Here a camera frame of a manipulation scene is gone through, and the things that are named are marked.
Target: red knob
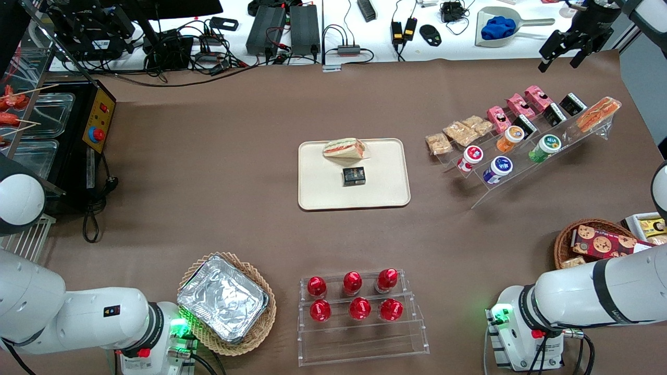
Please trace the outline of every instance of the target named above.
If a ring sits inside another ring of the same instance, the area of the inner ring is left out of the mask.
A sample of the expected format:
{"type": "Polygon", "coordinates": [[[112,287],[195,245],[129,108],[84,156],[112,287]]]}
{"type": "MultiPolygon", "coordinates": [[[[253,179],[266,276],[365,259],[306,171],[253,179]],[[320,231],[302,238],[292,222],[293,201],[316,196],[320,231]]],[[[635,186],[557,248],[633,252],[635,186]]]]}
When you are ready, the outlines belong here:
{"type": "Polygon", "coordinates": [[[331,317],[331,306],[325,300],[317,300],[310,305],[310,317],[316,322],[326,322],[331,317]]]}
{"type": "Polygon", "coordinates": [[[104,131],[102,129],[95,129],[93,130],[93,138],[95,138],[95,141],[102,141],[104,140],[104,131]]]}
{"type": "Polygon", "coordinates": [[[348,296],[354,296],[362,288],[362,277],[359,272],[348,272],[343,278],[343,292],[348,296]]]}
{"type": "Polygon", "coordinates": [[[139,356],[139,358],[148,358],[148,356],[150,355],[151,355],[151,350],[149,348],[142,348],[139,349],[139,351],[137,352],[137,356],[139,356]]]}
{"type": "Polygon", "coordinates": [[[388,293],[398,283],[398,271],[388,268],[378,275],[376,290],[380,293],[388,293]]]}
{"type": "Polygon", "coordinates": [[[315,276],[308,281],[308,294],[315,298],[323,298],[327,293],[327,283],[323,278],[315,276]]]}
{"type": "Polygon", "coordinates": [[[365,298],[357,297],[350,302],[350,316],[354,320],[364,320],[371,314],[371,304],[365,298]]]}
{"type": "Polygon", "coordinates": [[[388,298],[380,304],[380,318],[393,322],[403,315],[403,304],[393,298],[388,298]]]}

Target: wicker basket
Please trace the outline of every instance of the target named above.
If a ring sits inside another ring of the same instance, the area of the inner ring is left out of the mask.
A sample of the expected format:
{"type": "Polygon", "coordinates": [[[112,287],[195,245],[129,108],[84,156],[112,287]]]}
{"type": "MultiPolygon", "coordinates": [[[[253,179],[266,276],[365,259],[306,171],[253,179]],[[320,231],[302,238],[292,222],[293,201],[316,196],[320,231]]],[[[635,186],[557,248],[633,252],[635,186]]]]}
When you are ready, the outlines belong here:
{"type": "Polygon", "coordinates": [[[612,223],[605,219],[581,219],[578,222],[574,222],[569,226],[566,226],[556,237],[556,243],[554,244],[554,262],[556,263],[556,269],[561,270],[563,266],[560,265],[560,262],[565,260],[576,258],[578,256],[583,256],[586,263],[595,262],[599,260],[592,256],[586,256],[582,254],[577,254],[572,251],[570,245],[572,244],[572,231],[575,230],[580,225],[589,226],[591,228],[604,230],[605,232],[621,234],[630,238],[637,238],[632,232],[623,228],[622,226],[612,223]]]}
{"type": "Polygon", "coordinates": [[[181,308],[181,315],[186,317],[187,323],[190,327],[192,333],[199,339],[199,341],[206,345],[207,348],[222,354],[224,356],[239,356],[241,354],[248,353],[250,350],[257,348],[261,342],[264,341],[266,336],[269,335],[271,327],[275,322],[275,296],[271,291],[269,284],[262,278],[257,271],[250,263],[241,262],[235,254],[231,253],[210,253],[208,256],[203,257],[198,260],[196,263],[190,267],[178,287],[178,291],[181,291],[181,288],[185,283],[190,279],[192,274],[194,274],[199,267],[206,262],[210,257],[218,255],[224,260],[228,261],[234,267],[238,268],[239,271],[243,272],[247,277],[253,280],[260,288],[262,288],[269,295],[269,305],[266,307],[264,313],[257,319],[255,324],[250,328],[250,331],[243,338],[243,341],[238,345],[231,345],[227,342],[224,342],[220,337],[206,324],[200,322],[197,318],[194,318],[187,310],[181,308]]]}

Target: white scoop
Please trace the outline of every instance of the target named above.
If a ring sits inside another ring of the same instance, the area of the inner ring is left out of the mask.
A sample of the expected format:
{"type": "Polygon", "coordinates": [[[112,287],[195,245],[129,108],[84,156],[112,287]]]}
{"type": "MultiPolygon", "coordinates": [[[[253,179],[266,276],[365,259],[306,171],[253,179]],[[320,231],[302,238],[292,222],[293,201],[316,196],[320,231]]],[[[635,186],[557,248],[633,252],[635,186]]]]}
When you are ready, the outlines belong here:
{"type": "Polygon", "coordinates": [[[556,22],[553,18],[541,18],[541,19],[522,19],[519,12],[515,11],[512,8],[507,7],[484,7],[477,13],[477,34],[475,35],[475,45],[480,47],[502,47],[508,44],[512,38],[519,32],[521,26],[549,26],[553,25],[556,22]],[[484,40],[482,39],[482,28],[486,26],[486,23],[493,17],[502,16],[505,18],[513,19],[516,23],[516,29],[514,34],[510,35],[507,38],[495,39],[495,40],[484,40]]]}

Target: beige tray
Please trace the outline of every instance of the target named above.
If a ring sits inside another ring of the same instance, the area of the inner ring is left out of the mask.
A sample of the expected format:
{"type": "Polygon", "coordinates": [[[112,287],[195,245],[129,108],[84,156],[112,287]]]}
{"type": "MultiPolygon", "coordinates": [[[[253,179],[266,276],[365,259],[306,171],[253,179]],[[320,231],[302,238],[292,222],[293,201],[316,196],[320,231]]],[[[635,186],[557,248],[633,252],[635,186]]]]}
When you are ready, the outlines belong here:
{"type": "Polygon", "coordinates": [[[396,138],[362,139],[371,157],[337,159],[322,155],[328,141],[299,146],[299,206],[304,210],[398,207],[410,202],[403,143],[396,138]],[[343,186],[343,168],[364,167],[366,184],[343,186]]]}

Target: brown tabletop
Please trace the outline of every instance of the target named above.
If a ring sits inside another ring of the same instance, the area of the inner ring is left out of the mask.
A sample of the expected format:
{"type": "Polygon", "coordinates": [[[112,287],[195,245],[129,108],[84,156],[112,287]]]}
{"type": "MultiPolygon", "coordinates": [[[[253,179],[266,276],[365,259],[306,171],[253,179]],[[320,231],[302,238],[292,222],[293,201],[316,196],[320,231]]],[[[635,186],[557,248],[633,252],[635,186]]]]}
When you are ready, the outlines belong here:
{"type": "MultiPolygon", "coordinates": [[[[553,266],[552,244],[570,222],[618,221],[653,211],[649,186],[660,154],[621,81],[618,54],[579,69],[557,60],[431,61],[266,67],[215,83],[147,88],[104,79],[118,98],[106,154],[120,185],[100,215],[104,235],[89,245],[81,218],[60,219],[47,267],[69,290],[128,286],[175,301],[183,273],[202,255],[236,253],[255,265],[277,300],[267,340],[229,358],[241,374],[481,374],[484,308],[507,286],[535,282],[553,266]],[[424,136],[453,120],[484,115],[539,85],[593,104],[619,99],[609,141],[585,144],[474,210],[479,198],[429,155],[424,136]],[[305,212],[297,204],[297,148],[341,137],[403,141],[412,201],[403,208],[305,212]],[[403,268],[426,321],[431,354],[297,367],[298,281],[314,274],[403,268]]],[[[172,74],[170,83],[203,76],[172,74]]],[[[589,330],[595,374],[663,373],[661,324],[589,330]]],[[[572,371],[576,347],[566,346],[572,371]]],[[[98,348],[26,356],[37,374],[108,374],[98,348]]],[[[3,374],[22,371],[5,353],[3,374]]],[[[490,374],[508,374],[495,367],[490,374]]]]}

